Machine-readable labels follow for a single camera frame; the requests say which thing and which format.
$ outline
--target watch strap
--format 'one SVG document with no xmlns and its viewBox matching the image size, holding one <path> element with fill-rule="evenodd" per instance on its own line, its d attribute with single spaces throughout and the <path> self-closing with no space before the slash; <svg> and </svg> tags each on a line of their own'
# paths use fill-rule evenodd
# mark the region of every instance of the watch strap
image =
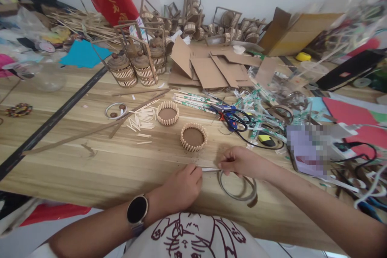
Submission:
<svg viewBox="0 0 387 258">
<path fill-rule="evenodd" d="M 135 227 L 132 228 L 133 235 L 135 237 L 138 237 L 141 235 L 142 232 L 144 232 L 144 223 L 141 223 Z"/>
</svg>

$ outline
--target blue paper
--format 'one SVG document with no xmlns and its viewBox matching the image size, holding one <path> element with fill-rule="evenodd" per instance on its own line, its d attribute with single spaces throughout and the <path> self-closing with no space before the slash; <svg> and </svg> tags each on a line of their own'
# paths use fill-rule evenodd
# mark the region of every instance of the blue paper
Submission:
<svg viewBox="0 0 387 258">
<path fill-rule="evenodd" d="M 325 106 L 325 104 L 324 104 L 324 102 L 322 100 L 323 98 L 321 98 L 321 97 L 310 97 L 308 99 L 309 99 L 309 102 L 313 102 L 312 103 L 312 111 L 317 111 L 318 112 L 318 114 L 312 113 L 312 118 L 313 119 L 315 119 L 316 121 L 321 121 L 321 122 L 332 122 L 331 120 L 323 117 L 323 114 L 326 114 L 328 116 L 332 116 L 329 113 L 329 110 L 328 110 L 327 106 Z"/>
<path fill-rule="evenodd" d="M 112 53 L 106 49 L 94 45 L 94 48 L 102 59 L 106 59 Z M 90 42 L 86 40 L 74 41 L 69 53 L 60 60 L 63 65 L 93 68 L 101 62 L 100 58 L 92 48 Z"/>
</svg>

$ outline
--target white t-shirt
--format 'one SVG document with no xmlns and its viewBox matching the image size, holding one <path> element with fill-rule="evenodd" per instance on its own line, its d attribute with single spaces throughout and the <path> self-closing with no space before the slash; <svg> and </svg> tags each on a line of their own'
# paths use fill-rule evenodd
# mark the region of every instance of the white t-shirt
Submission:
<svg viewBox="0 0 387 258">
<path fill-rule="evenodd" d="M 55 258 L 48 244 L 29 258 Z M 123 258 L 269 258 L 256 240 L 238 224 L 218 216 L 179 213 L 147 228 Z"/>
</svg>

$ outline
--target person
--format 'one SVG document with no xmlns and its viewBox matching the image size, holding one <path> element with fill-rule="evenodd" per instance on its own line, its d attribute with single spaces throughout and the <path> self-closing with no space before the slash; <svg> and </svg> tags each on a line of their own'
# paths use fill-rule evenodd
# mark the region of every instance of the person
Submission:
<svg viewBox="0 0 387 258">
<path fill-rule="evenodd" d="M 275 186 L 350 257 L 387 257 L 386 225 L 303 178 L 239 146 L 227 150 L 218 166 L 226 175 L 234 172 L 239 177 L 244 175 Z M 218 216 L 184 213 L 199 196 L 201 187 L 201 168 L 188 164 L 162 186 L 145 194 L 145 230 L 123 257 L 268 257 L 238 224 Z M 131 207 L 133 203 L 126 202 L 74 222 L 54 234 L 30 257 L 104 257 L 135 236 L 136 229 L 128 219 L 141 215 L 141 206 L 134 206 L 129 214 Z"/>
</svg>

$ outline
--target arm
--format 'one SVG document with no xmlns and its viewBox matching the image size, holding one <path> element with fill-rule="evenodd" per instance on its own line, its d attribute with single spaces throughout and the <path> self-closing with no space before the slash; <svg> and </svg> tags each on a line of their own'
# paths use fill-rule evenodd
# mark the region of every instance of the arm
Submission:
<svg viewBox="0 0 387 258">
<path fill-rule="evenodd" d="M 202 169 L 194 164 L 174 172 L 164 185 L 146 194 L 145 228 L 190 207 L 202 187 Z M 53 235 L 48 243 L 57 257 L 104 257 L 133 238 L 126 218 L 130 202 L 79 220 Z"/>
<path fill-rule="evenodd" d="M 269 182 L 311 218 L 350 257 L 386 257 L 387 226 L 243 147 L 224 153 L 219 167 Z"/>
</svg>

